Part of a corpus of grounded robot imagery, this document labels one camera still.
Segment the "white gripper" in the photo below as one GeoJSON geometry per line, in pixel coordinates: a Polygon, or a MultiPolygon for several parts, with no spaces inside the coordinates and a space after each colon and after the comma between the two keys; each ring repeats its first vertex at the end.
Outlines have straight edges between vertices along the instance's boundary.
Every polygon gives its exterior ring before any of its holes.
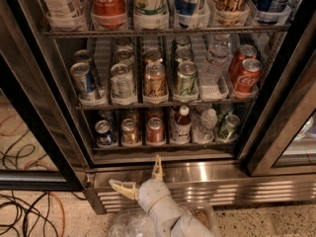
{"type": "Polygon", "coordinates": [[[156,155],[151,178],[144,182],[139,189],[136,187],[136,182],[122,182],[110,179],[109,184],[113,190],[126,198],[138,200],[139,205],[143,209],[150,209],[160,198],[170,194],[167,185],[162,181],[163,168],[159,154],[156,155]]]}

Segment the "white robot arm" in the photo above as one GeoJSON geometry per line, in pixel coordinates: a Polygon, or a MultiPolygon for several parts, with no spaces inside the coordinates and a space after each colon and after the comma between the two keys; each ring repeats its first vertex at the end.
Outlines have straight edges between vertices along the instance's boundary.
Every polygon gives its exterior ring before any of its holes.
{"type": "Polygon", "coordinates": [[[193,215],[184,213],[163,181],[161,157],[156,155],[151,178],[138,188],[136,182],[109,179],[113,190],[136,200],[151,217],[157,237],[215,237],[193,215]]]}

